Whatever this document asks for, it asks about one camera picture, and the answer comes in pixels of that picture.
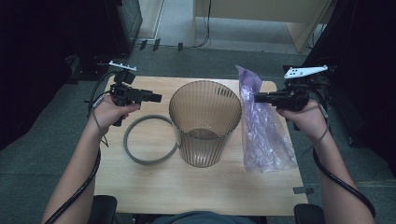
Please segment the chair armrest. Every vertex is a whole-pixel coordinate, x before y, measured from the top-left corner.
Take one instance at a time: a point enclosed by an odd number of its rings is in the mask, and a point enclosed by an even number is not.
[[[299,203],[294,206],[296,224],[325,224],[321,207],[308,203]]]
[[[111,224],[116,213],[117,199],[108,195],[93,196],[89,224]]]

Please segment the plastic bag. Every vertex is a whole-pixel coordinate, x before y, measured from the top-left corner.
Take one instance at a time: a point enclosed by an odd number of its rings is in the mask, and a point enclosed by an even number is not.
[[[239,71],[246,170],[268,172],[297,167],[294,148],[279,115],[272,106],[254,102],[254,93],[260,91],[262,81],[255,73],[240,66],[236,68]]]

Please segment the hand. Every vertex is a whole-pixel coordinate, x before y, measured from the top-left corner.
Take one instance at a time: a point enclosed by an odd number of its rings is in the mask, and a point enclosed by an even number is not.
[[[90,119],[87,125],[94,125],[97,129],[93,113],[96,116],[99,126],[103,133],[108,132],[108,128],[114,124],[119,118],[127,118],[129,113],[132,113],[140,108],[140,105],[130,104],[126,106],[116,106],[111,96],[107,95],[104,97],[102,102],[97,106],[90,115]]]
[[[312,142],[318,141],[327,129],[326,120],[319,104],[314,100],[309,100],[303,110],[298,112],[285,109],[277,109],[276,111],[282,117],[293,121]]]

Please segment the black cable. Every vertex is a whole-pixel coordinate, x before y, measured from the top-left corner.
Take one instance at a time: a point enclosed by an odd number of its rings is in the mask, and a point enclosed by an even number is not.
[[[91,93],[91,97],[90,97],[90,101],[88,104],[88,115],[87,117],[90,115],[90,112],[92,110],[92,104],[94,102],[93,97],[96,94],[96,90],[98,89],[99,85],[102,83],[102,81],[105,79],[105,77],[107,77],[110,74],[116,74],[117,72],[107,72],[104,75],[102,75],[102,77],[96,82],[95,86],[93,87],[93,91]]]
[[[104,96],[106,93],[108,93],[108,92],[109,92],[109,91],[105,91],[105,92],[103,92],[102,94],[100,94],[100,95],[96,98],[95,102],[99,102],[99,103],[97,103],[97,104],[100,104],[100,103],[102,102],[102,100],[103,100],[103,96]],[[93,118],[94,118],[94,120],[95,120],[95,122],[96,122],[96,125],[98,126],[99,133],[105,138],[105,141],[102,139],[101,142],[102,142],[103,144],[105,144],[106,147],[108,147],[108,142],[107,142],[106,134],[103,133],[103,131],[100,129],[99,122],[98,122],[98,120],[97,120],[95,114],[93,113],[93,111],[92,111],[92,116],[93,116]]]
[[[98,82],[96,82],[96,85],[95,85],[95,87],[93,88],[93,91],[92,91],[92,94],[91,94],[91,97],[90,97],[90,101],[89,101],[89,105],[88,105],[88,116],[91,114],[91,113],[93,113],[93,110],[94,110],[94,107],[92,107],[93,106],[93,96],[95,95],[95,93],[96,93],[96,90],[97,90],[97,88],[99,87],[99,84],[105,79],[105,77],[107,77],[108,75],[110,75],[110,74],[113,74],[113,73],[115,73],[115,72],[108,72],[108,73],[106,73],[106,74],[104,74],[104,75],[102,75],[102,77],[99,79],[99,81]],[[96,98],[96,100],[95,100],[95,102],[100,98],[100,97],[102,97],[104,94],[106,94],[106,93],[108,93],[108,91],[105,91],[105,92],[103,92],[103,93],[101,93],[97,98]],[[88,176],[88,178],[87,178],[87,180],[81,185],[81,187],[54,213],[54,214],[52,214],[52,216],[45,222],[46,224],[51,224],[51,223],[54,223],[55,221],[56,221],[56,219],[58,219],[59,218],[59,216],[61,215],[61,214],[63,214],[64,213],[64,211],[68,208],[68,207],[70,207],[70,205],[82,194],[82,192],[84,192],[84,190],[90,185],[90,183],[92,182],[92,180],[93,180],[93,178],[95,177],[95,175],[96,175],[96,173],[97,173],[97,171],[98,171],[98,169],[99,169],[99,164],[100,164],[100,159],[101,159],[101,153],[100,153],[100,148],[99,148],[99,150],[98,150],[98,155],[97,155],[97,157],[96,157],[96,161],[95,161],[95,164],[94,164],[94,166],[93,166],[93,168],[92,168],[92,171],[91,171],[91,173],[90,173],[90,175]]]
[[[84,190],[91,184],[93,178],[98,171],[99,164],[100,164],[101,154],[100,148],[98,150],[98,155],[96,156],[95,165],[92,168],[90,175],[88,176],[87,180],[81,185],[81,187],[58,209],[56,212],[45,222],[46,224],[51,224],[64,213],[64,211],[70,207],[70,205],[84,192]]]
[[[117,217],[116,217],[116,215],[114,215],[114,221],[117,223],[117,224],[120,224],[120,222],[119,222],[119,220],[117,219]]]
[[[330,180],[334,181],[336,184],[341,186],[342,188],[346,189],[350,193],[352,193],[354,196],[356,196],[359,200],[361,200],[362,203],[364,203],[367,208],[370,210],[371,214],[373,217],[375,217],[375,208],[373,205],[370,203],[370,201],[358,190],[352,188],[350,185],[348,185],[346,182],[338,178],[337,176],[333,175],[329,170],[327,170],[319,161],[318,154],[316,150],[313,150],[313,155],[314,155],[314,161],[319,170],[325,174],[327,177],[330,178]]]
[[[210,11],[211,11],[211,9],[212,9],[212,0],[209,1],[209,9],[207,11],[207,22],[206,22],[205,17],[204,17],[204,24],[205,24],[205,27],[206,27],[206,37],[205,37],[204,41],[200,45],[193,46],[192,48],[200,48],[200,47],[204,46],[207,43],[207,40],[210,41],[209,21],[210,21]]]
[[[317,90],[314,89],[314,88],[309,88],[309,90],[310,90],[311,92],[313,92],[313,93],[318,97],[319,103],[320,103],[320,104],[323,106],[323,108],[327,111],[327,103],[326,103],[326,101],[324,100],[323,96],[320,94],[320,92],[317,91]]]

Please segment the ribbed plastic cup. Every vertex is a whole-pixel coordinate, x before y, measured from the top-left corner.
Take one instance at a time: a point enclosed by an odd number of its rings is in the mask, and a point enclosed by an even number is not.
[[[242,115],[240,101],[228,87],[195,81],[172,96],[169,114],[183,160],[195,167],[216,164]]]

